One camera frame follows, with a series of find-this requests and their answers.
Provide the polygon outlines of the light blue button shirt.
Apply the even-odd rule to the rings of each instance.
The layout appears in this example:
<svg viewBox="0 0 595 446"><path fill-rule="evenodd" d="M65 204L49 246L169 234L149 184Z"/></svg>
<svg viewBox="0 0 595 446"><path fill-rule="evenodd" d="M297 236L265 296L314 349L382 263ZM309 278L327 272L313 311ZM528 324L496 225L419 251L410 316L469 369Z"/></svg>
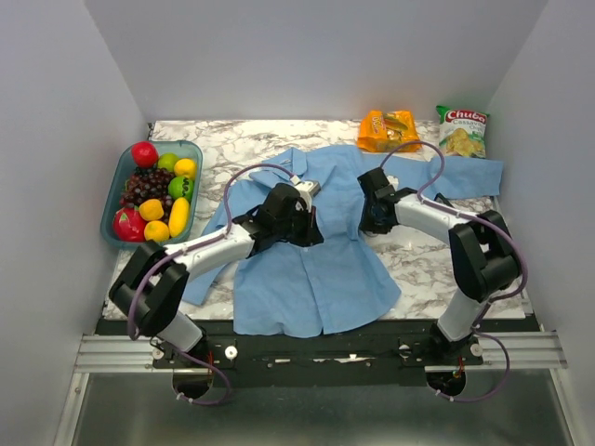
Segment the light blue button shirt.
<svg viewBox="0 0 595 446"><path fill-rule="evenodd" d="M240 335L308 338L346 332L385 315L401 290L358 229L364 194L357 178L383 166L387 175L425 196L473 199L499 193L503 164L464 157L428 162L363 153L350 145L314 151L291 148L230 190L230 209L219 207L204 232L224 227L264 202L270 189L293 173L318 181L317 224L324 242L313 247L276 243L239 263L234 275L233 326Z"/></svg>

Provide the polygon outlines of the black brooch box red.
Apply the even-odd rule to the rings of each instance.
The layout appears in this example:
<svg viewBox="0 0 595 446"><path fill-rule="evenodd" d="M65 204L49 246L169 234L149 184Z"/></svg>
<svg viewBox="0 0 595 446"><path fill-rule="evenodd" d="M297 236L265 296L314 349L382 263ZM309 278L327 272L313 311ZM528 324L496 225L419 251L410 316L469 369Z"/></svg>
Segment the black brooch box red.
<svg viewBox="0 0 595 446"><path fill-rule="evenodd" d="M453 208L452 203L442 194L437 193L433 199L436 204L440 204L441 206L446 206L449 208Z"/></svg>

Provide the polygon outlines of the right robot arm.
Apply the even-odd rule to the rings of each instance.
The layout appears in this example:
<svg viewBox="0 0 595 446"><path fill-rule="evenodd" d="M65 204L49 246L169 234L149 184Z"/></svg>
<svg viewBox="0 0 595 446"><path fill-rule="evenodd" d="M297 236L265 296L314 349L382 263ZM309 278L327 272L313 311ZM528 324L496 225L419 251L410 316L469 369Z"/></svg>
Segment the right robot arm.
<svg viewBox="0 0 595 446"><path fill-rule="evenodd" d="M522 275L522 262L503 217L496 211L466 215L416 190L396 190L380 167L360 175L358 183L364 193L361 231L387 234L406 226L448 245L456 291L430 327L423 347L434 361L451 362L471 338L492 295Z"/></svg>

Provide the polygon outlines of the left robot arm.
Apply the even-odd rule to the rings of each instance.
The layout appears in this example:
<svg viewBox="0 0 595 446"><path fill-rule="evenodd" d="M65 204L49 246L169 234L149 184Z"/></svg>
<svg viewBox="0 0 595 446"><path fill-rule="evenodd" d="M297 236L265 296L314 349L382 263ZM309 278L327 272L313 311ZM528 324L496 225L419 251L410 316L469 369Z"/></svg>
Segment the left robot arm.
<svg viewBox="0 0 595 446"><path fill-rule="evenodd" d="M110 300L126 315L128 331L165 342L187 367L199 365L206 356L205 331L179 310L187 283L276 243L322 243L312 204L320 189L316 181L293 177L290 184L275 185L262 204L211 234L185 243L141 244L109 291Z"/></svg>

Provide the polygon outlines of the orange mango gummy bag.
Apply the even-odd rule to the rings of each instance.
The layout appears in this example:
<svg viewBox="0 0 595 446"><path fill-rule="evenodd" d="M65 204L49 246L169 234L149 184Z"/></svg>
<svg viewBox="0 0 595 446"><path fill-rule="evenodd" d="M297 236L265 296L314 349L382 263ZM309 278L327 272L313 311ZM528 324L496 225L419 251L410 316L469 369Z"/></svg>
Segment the orange mango gummy bag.
<svg viewBox="0 0 595 446"><path fill-rule="evenodd" d="M410 111L370 111L361 121L356 139L358 148L383 153L399 149L413 152L420 148L419 135L413 113Z"/></svg>

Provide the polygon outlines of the green cassava chips bag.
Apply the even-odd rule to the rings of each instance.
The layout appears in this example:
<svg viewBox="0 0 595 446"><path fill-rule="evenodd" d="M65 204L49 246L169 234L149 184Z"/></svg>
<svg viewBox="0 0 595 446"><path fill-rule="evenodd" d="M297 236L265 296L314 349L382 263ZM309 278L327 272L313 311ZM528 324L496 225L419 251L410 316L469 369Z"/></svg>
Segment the green cassava chips bag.
<svg viewBox="0 0 595 446"><path fill-rule="evenodd" d="M444 155L485 158L488 113L443 105L437 105L436 112L440 117L439 147Z"/></svg>

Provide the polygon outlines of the yellow toy mango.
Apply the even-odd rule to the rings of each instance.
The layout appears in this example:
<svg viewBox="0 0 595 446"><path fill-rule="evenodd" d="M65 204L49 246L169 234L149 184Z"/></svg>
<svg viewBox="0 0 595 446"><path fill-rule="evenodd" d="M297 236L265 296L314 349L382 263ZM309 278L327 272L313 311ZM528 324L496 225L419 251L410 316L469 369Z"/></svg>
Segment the yellow toy mango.
<svg viewBox="0 0 595 446"><path fill-rule="evenodd" d="M186 228L190 215L190 203L185 198L174 201L169 220L168 229L171 238L178 237Z"/></svg>

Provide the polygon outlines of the green toy lime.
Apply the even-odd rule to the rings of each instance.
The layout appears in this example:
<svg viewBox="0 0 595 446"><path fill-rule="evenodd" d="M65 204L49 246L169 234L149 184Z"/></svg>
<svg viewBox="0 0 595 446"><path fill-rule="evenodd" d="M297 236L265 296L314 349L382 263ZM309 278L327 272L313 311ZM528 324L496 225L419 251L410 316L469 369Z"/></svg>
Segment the green toy lime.
<svg viewBox="0 0 595 446"><path fill-rule="evenodd" d="M173 172L179 157L172 152L162 154L157 161L157 168Z"/></svg>
<svg viewBox="0 0 595 446"><path fill-rule="evenodd" d="M192 200L194 181L188 177L174 177L168 184L168 194L174 199L184 198L188 202Z"/></svg>

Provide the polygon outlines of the orange toy fruit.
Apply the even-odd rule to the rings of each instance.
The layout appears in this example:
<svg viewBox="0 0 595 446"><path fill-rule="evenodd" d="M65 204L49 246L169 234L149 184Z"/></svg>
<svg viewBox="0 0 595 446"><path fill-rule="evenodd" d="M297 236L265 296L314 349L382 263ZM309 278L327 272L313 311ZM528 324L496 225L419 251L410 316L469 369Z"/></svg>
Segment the orange toy fruit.
<svg viewBox="0 0 595 446"><path fill-rule="evenodd" d="M168 225L161 220L150 221L145 225L144 238L146 241L162 243L170 238Z"/></svg>
<svg viewBox="0 0 595 446"><path fill-rule="evenodd" d="M190 158L182 158L177 160L174 165L174 173L177 177L185 177L187 179L195 180L198 164Z"/></svg>

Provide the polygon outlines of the teal plastic fruit basin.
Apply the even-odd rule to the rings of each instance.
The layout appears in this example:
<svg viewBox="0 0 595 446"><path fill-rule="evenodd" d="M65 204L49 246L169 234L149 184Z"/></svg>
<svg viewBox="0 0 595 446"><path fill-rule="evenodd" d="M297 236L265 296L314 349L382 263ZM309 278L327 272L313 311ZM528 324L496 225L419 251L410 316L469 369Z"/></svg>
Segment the teal plastic fruit basin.
<svg viewBox="0 0 595 446"><path fill-rule="evenodd" d="M203 152L194 143L187 140L176 141L151 141L151 144L156 148L159 155L164 153L175 153L180 158L190 158L197 163L197 172L194 180L194 188L192 193L192 200L190 203L190 215L186 227L183 232L174 238L171 243L185 242L191 233L191 228L194 220L194 211L196 210L196 203L198 199L198 190L202 175ZM99 224L99 230L103 239L111 246L127 251L134 251L139 243L125 242L119 239L112 228L112 222L116 212L121 208L119 200L121 192L124 190L125 182L137 167L132 156L132 147L128 147L120 156L118 164L112 178L112 184L107 196L104 206L103 215Z"/></svg>

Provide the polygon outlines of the yellow toy lemon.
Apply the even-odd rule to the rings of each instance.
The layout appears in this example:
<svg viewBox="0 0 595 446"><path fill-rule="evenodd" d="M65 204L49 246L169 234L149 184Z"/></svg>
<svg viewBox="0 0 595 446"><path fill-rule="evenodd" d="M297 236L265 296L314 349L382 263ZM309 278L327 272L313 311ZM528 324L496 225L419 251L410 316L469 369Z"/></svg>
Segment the yellow toy lemon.
<svg viewBox="0 0 595 446"><path fill-rule="evenodd" d="M160 200L150 199L139 206L140 216L147 222L160 220L164 214L164 208Z"/></svg>

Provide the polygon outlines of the dark toy grape bunch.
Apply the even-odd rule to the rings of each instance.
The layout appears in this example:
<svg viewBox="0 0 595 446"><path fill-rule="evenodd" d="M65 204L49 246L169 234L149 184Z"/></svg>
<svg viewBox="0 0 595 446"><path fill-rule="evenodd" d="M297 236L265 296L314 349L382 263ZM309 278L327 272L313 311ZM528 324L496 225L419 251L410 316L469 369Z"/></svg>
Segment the dark toy grape bunch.
<svg viewBox="0 0 595 446"><path fill-rule="evenodd" d="M173 179L174 174L165 168L137 167L125 182L119 204L128 208L139 207L148 200L156 199L169 209L174 199L168 192L168 186Z"/></svg>

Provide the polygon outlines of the red toy apple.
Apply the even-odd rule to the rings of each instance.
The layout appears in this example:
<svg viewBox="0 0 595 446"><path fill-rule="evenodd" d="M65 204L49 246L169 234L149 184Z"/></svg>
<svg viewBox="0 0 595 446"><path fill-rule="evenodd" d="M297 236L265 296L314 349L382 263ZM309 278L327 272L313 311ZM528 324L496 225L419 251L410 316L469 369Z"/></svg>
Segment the red toy apple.
<svg viewBox="0 0 595 446"><path fill-rule="evenodd" d="M143 169L153 167L159 160L157 149L149 141L141 141L130 149L135 164Z"/></svg>

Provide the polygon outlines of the pink toy dragon fruit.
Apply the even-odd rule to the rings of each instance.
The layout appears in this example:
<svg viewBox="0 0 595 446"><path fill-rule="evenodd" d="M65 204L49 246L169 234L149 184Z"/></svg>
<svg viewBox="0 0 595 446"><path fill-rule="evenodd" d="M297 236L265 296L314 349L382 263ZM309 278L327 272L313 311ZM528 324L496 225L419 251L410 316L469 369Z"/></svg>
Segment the pink toy dragon fruit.
<svg viewBox="0 0 595 446"><path fill-rule="evenodd" d="M146 224L137 207L123 207L115 213L112 229L117 238L123 242L142 243L145 241Z"/></svg>

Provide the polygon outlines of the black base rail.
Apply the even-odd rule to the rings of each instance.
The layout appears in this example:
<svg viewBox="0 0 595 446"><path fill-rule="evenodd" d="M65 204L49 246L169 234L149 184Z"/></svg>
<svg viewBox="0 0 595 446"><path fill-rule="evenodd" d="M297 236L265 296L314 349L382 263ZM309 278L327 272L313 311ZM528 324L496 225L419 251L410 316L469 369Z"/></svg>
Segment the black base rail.
<svg viewBox="0 0 595 446"><path fill-rule="evenodd" d="M173 384L200 396L231 387L348 387L438 383L457 389L465 372L483 364L475 337L440 345L432 321L376 321L343 334L298 339L240 335L228 321L205 324L207 340L180 355L163 341L130 341L120 321L85 338L79 365L96 373L171 374Z"/></svg>

